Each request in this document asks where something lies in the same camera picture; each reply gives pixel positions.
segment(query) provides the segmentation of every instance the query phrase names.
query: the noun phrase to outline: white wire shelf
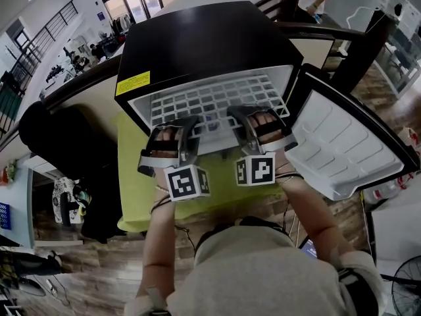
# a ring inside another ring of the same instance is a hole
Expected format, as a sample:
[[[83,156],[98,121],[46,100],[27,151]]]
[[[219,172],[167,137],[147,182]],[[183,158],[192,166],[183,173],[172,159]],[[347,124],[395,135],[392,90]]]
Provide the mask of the white wire shelf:
[[[281,118],[289,111],[282,97],[267,75],[236,78],[197,88],[190,88],[172,95],[157,94],[151,102],[151,124],[159,125],[170,120],[198,115],[200,123],[193,129],[192,138],[239,128],[241,125],[226,109],[230,105],[260,105],[273,108]]]

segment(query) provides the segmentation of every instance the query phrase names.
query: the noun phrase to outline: office chair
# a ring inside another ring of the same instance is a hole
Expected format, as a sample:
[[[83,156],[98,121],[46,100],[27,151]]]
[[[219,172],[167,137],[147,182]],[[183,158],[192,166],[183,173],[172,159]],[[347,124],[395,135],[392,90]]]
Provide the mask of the office chair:
[[[116,144],[96,132],[75,107],[50,113],[42,102],[28,107],[19,122],[20,139],[29,149],[55,166],[92,197],[86,207],[82,234],[106,243],[121,235],[116,226],[122,216]],[[73,203],[61,196],[64,224]]]

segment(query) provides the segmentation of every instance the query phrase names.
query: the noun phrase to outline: gray shirt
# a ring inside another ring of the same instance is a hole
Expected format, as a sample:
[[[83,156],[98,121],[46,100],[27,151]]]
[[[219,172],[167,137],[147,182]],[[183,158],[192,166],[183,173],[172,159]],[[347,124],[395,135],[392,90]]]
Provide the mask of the gray shirt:
[[[346,253],[336,264],[364,277],[386,305],[383,281],[372,258]],[[206,240],[195,268],[167,300],[172,316],[188,315],[352,315],[355,313],[336,268],[293,247],[284,234],[268,227],[235,226]],[[152,308],[149,296],[126,304],[125,316]]]

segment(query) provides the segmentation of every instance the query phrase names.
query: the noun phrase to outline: open fridge door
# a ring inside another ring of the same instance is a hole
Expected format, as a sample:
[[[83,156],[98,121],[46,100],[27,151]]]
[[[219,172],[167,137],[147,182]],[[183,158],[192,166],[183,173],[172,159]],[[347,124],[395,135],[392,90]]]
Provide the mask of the open fridge door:
[[[313,188],[341,200],[420,168],[413,148],[379,117],[320,78],[320,69],[304,65],[284,95],[298,143],[286,157]]]

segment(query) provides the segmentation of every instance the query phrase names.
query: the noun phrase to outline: green table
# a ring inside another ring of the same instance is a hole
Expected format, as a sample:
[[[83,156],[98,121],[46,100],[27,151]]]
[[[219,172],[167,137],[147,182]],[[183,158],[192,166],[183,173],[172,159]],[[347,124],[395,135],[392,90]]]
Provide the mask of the green table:
[[[118,114],[118,176],[123,217],[118,227],[128,232],[147,230],[150,209],[155,198],[155,179],[138,173],[140,151],[148,137],[124,112]],[[239,201],[279,194],[276,185],[238,187],[235,183],[234,161],[241,157],[239,149],[232,149],[223,161],[221,154],[213,153],[198,158],[197,165],[208,171],[210,197],[179,201],[176,219],[216,209],[221,205],[235,205]]]

